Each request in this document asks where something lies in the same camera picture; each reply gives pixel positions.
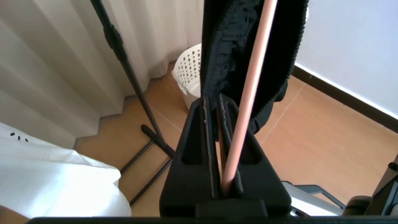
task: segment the tiled floor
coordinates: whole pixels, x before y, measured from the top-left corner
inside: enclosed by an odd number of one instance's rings
[[[169,73],[153,80],[146,98],[172,148],[176,148],[188,110]],[[96,136],[76,150],[121,169],[147,142],[141,124],[150,126],[137,98],[121,115],[103,119]],[[371,195],[386,166],[398,153],[398,134],[292,77],[285,99],[276,103],[268,123],[256,134],[282,180],[318,184],[346,203]],[[128,200],[167,161],[155,145],[122,176]],[[159,216],[159,197],[167,172],[134,204],[134,216]]]

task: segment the pink stick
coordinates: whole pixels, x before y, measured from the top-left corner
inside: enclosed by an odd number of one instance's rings
[[[277,0],[265,0],[262,7],[259,27],[254,41],[253,51],[250,57],[248,73],[244,81],[241,103],[239,105],[238,120],[234,130],[231,148],[225,165],[225,171],[221,181],[221,191],[224,196],[229,193],[231,183],[235,178],[236,168],[241,157],[242,147],[246,131],[248,130],[250,114],[256,96],[260,79],[262,63],[267,50],[272,20],[274,19]]]

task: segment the perforated laundry basket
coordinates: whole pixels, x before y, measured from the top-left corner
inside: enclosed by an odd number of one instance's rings
[[[200,97],[200,55],[201,44],[190,47],[178,57],[172,70],[188,109]]]

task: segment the curtain fold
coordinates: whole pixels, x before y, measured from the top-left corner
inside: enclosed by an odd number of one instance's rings
[[[200,43],[203,0],[103,4],[144,91],[170,61]],[[100,117],[121,113],[132,94],[90,1],[0,2],[0,122],[72,147],[75,138],[97,133]],[[20,116],[28,118],[22,123]],[[33,128],[35,119],[42,125]],[[48,128],[57,134],[46,134]]]

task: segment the black fabric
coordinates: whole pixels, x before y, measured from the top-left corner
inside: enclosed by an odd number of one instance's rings
[[[263,0],[222,1],[218,5],[221,16],[205,15],[201,93],[209,98],[213,111],[220,93],[239,106],[263,4]],[[308,0],[280,0],[277,3],[249,125],[254,133],[265,125],[272,104],[285,95],[303,34],[307,4]]]

